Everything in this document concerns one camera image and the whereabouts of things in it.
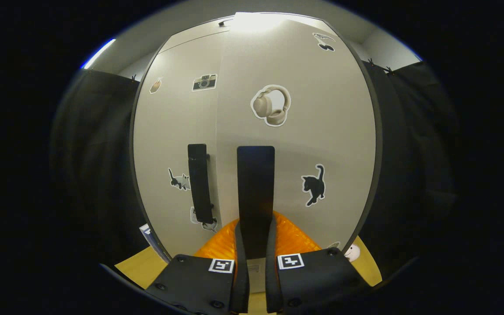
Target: headphones sticker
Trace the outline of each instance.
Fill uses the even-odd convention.
[[[274,101],[282,100],[281,108],[274,108]],[[270,127],[279,127],[287,120],[291,96],[283,86],[270,84],[259,90],[250,101],[250,108],[258,119],[263,119]]]
[[[196,217],[196,210],[194,207],[190,207],[190,222],[194,224],[202,224],[202,229],[206,231],[212,231],[213,233],[216,233],[216,228],[217,228],[217,218],[213,217],[213,222],[212,223],[203,223],[199,222],[198,218]]]
[[[158,88],[161,87],[161,83],[162,83],[162,77],[158,78],[154,83],[153,85],[151,86],[149,92],[151,94],[154,94],[156,91],[158,91]]]
[[[172,171],[168,168],[168,174],[170,175],[170,185],[178,188],[179,190],[189,191],[190,189],[190,176],[182,173],[182,176],[174,177],[172,176]]]
[[[313,33],[312,36],[314,36],[314,38],[316,38],[316,40],[318,41],[318,47],[322,48],[323,50],[330,50],[331,52],[336,51],[332,46],[322,41],[323,39],[329,39],[335,42],[334,38],[331,38],[330,36],[326,36],[320,33]]]
[[[310,199],[306,202],[306,207],[312,206],[318,200],[324,199],[324,192],[326,191],[326,184],[324,183],[324,166],[316,164],[318,176],[301,176],[302,178],[302,192],[310,193]]]
[[[217,86],[217,75],[216,74],[204,74],[199,78],[194,79],[192,85],[192,92],[213,90]]]

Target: camera sticker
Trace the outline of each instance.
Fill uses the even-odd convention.
[[[194,78],[192,84],[192,92],[213,90],[217,86],[216,74],[204,74],[198,78]]]
[[[162,77],[158,78],[154,83],[153,85],[150,87],[150,90],[149,92],[151,94],[154,94],[156,91],[158,91],[158,88],[161,87],[161,83],[162,83]]]
[[[324,42],[324,39],[333,40],[335,42],[336,40],[334,40],[334,38],[320,33],[313,33],[312,36],[314,36],[314,38],[316,38],[316,40],[318,41],[318,47],[322,48],[323,50],[330,50],[331,52],[336,51],[332,46]]]

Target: small white figurine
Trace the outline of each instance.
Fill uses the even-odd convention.
[[[361,250],[355,244],[352,244],[344,254],[344,256],[346,256],[346,258],[350,261],[350,263],[356,261],[356,259],[358,259],[360,255]]]

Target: ceiling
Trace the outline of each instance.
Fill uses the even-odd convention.
[[[118,74],[156,51],[172,34],[236,12],[284,12],[322,18],[343,37],[362,43],[376,29],[367,20],[322,0],[186,0],[151,14],[116,36],[93,64],[94,70]]]

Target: sticker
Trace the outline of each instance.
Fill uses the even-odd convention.
[[[217,86],[217,75],[204,74],[199,78],[194,79],[194,84],[192,85],[192,92],[212,90],[216,86]]]
[[[232,273],[234,265],[234,259],[214,259],[211,262],[209,271],[213,273]]]
[[[352,244],[344,254],[346,256],[347,260],[350,261],[350,263],[356,261],[357,258],[361,255],[361,250],[359,247],[355,244]]]
[[[341,244],[342,243],[340,241],[335,241],[334,243],[330,244],[330,246],[326,247],[326,249],[331,249],[332,247],[336,247],[337,249]]]
[[[189,191],[190,189],[190,176],[182,173],[182,176],[174,177],[172,176],[172,171],[168,168],[168,174],[170,175],[170,185],[172,187],[178,187],[179,190]]]
[[[155,93],[156,91],[158,91],[158,88],[161,87],[161,83],[162,83],[162,77],[158,78],[154,83],[153,85],[150,87],[150,90],[149,92],[151,94]]]
[[[194,209],[194,207],[190,207],[190,222],[194,224],[200,223],[198,221],[198,218],[196,217],[196,210]]]
[[[283,96],[283,107],[281,109],[272,108],[272,99],[266,94],[272,91],[279,91]],[[291,106],[291,95],[283,86],[270,84],[259,90],[250,101],[250,108],[258,119],[263,119],[270,127],[279,127],[287,120],[289,107]]]
[[[318,47],[322,48],[323,50],[330,50],[331,52],[335,51],[332,46],[330,46],[330,45],[326,44],[324,41],[322,41],[323,39],[330,39],[335,42],[334,38],[331,38],[330,36],[326,36],[326,35],[320,34],[320,33],[313,33],[312,35],[318,41]]]
[[[213,217],[213,222],[212,223],[203,223],[198,221],[198,217],[196,217],[196,209],[194,207],[190,207],[190,222],[194,224],[202,224],[202,229],[206,231],[212,231],[213,233],[216,233],[217,230],[217,218]]]
[[[212,231],[213,233],[216,233],[217,231],[215,229],[217,228],[217,218],[213,217],[213,223],[202,222],[202,228],[206,231]]]
[[[294,269],[305,266],[301,254],[279,255],[277,261],[280,264],[280,269]]]
[[[316,164],[318,171],[318,177],[315,176],[301,176],[302,178],[302,192],[310,193],[310,199],[306,202],[306,207],[312,206],[314,203],[318,202],[318,199],[322,200],[326,196],[326,184],[324,183],[324,166],[322,164]]]

